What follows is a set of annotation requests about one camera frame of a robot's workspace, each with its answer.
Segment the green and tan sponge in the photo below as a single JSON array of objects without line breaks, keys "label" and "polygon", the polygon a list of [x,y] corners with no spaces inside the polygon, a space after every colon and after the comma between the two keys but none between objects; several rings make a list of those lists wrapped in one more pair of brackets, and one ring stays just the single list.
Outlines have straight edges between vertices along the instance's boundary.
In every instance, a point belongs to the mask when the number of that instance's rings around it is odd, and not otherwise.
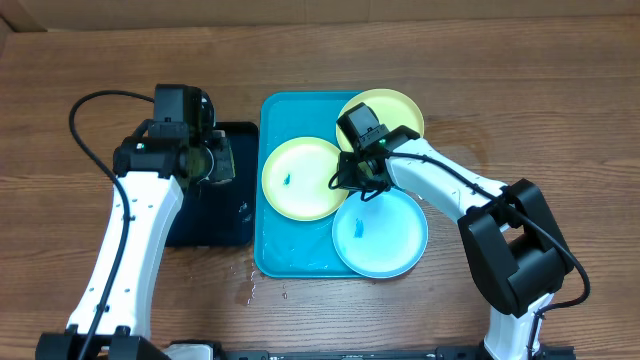
[{"label": "green and tan sponge", "polygon": [[235,177],[235,164],[230,139],[223,130],[213,132],[211,151],[214,169],[210,180],[213,183],[229,182]]}]

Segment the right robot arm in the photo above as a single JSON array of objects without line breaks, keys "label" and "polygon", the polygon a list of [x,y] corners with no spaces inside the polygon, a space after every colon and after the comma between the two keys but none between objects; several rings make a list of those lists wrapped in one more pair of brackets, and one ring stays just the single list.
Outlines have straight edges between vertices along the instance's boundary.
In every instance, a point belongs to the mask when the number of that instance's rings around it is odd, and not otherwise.
[{"label": "right robot arm", "polygon": [[389,130],[359,103],[337,126],[350,144],[330,187],[357,190],[364,201],[397,187],[457,224],[473,281],[491,306],[479,352],[491,359],[549,359],[539,342],[553,295],[577,266],[540,189],[477,175],[436,151],[418,132]]}]

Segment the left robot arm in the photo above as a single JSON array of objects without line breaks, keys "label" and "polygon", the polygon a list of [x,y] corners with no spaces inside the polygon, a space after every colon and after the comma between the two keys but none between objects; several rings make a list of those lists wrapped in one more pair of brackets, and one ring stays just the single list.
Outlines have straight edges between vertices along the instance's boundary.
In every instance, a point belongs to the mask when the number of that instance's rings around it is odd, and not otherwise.
[{"label": "left robot arm", "polygon": [[220,347],[178,341],[161,350],[151,341],[151,305],[166,240],[192,185],[231,181],[231,145],[216,127],[202,89],[159,84],[153,116],[126,137],[107,167],[90,159],[114,187],[107,229],[89,283],[66,328],[44,333],[38,359],[208,359]]}]

